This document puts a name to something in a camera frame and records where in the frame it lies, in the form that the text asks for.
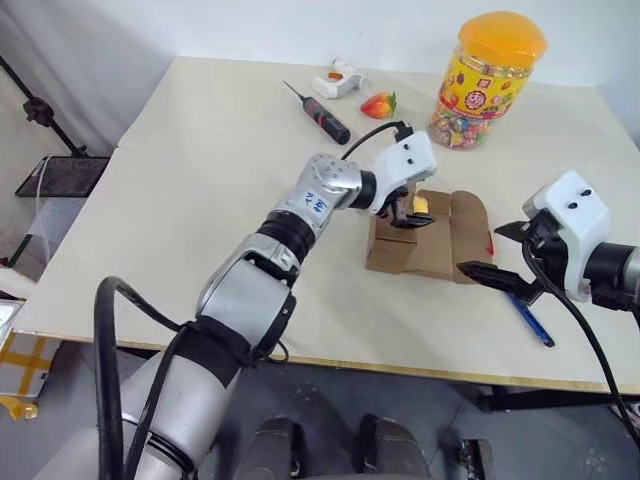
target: screwdriver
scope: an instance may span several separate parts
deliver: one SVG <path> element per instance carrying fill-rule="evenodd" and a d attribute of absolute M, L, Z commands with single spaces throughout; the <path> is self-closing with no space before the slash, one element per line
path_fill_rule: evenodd
<path fill-rule="evenodd" d="M 300 95 L 291 85 L 287 82 L 284 84 L 293 90 L 300 101 L 302 102 L 302 109 L 307 115 L 309 115 L 314 122 L 316 122 L 321 129 L 333 138 L 338 145 L 344 145 L 351 138 L 351 132 L 347 127 L 340 123 L 336 117 L 331 115 L 329 111 L 318 103 L 313 97 L 303 97 Z"/>

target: blue pen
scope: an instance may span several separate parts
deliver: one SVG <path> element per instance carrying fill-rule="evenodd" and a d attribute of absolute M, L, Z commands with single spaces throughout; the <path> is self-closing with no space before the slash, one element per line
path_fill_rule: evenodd
<path fill-rule="evenodd" d="M 533 316 L 531 310 L 529 310 L 529 308 L 513 293 L 506 293 L 506 295 L 507 297 L 509 297 L 509 300 L 511 300 L 513 306 L 516 307 L 518 313 L 520 313 L 520 315 L 522 315 L 522 318 L 524 318 L 529 324 L 531 330 L 533 330 L 533 333 L 535 333 L 538 338 L 542 340 L 542 343 L 544 343 L 549 348 L 554 347 L 556 342 L 553 341 L 553 338 L 551 338 L 551 335 L 547 333 L 544 327 L 540 325 L 540 322 L 538 322 L 536 317 Z"/>

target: strawberry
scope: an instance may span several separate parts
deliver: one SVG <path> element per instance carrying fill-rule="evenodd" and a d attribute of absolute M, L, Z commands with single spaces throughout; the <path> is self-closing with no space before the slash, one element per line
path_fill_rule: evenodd
<path fill-rule="evenodd" d="M 396 92 L 381 92 L 364 102 L 360 111 L 373 118 L 387 118 L 396 110 Z"/>

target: cardboard box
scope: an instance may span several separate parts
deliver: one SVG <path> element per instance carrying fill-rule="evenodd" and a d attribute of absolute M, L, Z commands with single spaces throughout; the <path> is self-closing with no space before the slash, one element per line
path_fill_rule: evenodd
<path fill-rule="evenodd" d="M 427 199 L 435 222 L 417 230 L 399 230 L 374 217 L 367 268 L 474 283 L 456 264 L 468 260 L 491 263 L 491 237 L 484 205 L 465 191 L 449 194 L 420 190 L 417 195 Z"/>

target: plastic jar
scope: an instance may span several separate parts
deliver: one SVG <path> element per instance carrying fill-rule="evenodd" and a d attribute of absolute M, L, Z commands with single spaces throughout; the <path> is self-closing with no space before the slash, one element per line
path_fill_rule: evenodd
<path fill-rule="evenodd" d="M 531 20 L 514 12 L 474 17 L 458 40 L 428 130 L 440 145 L 465 150 L 481 145 L 509 111 L 547 42 Z"/>

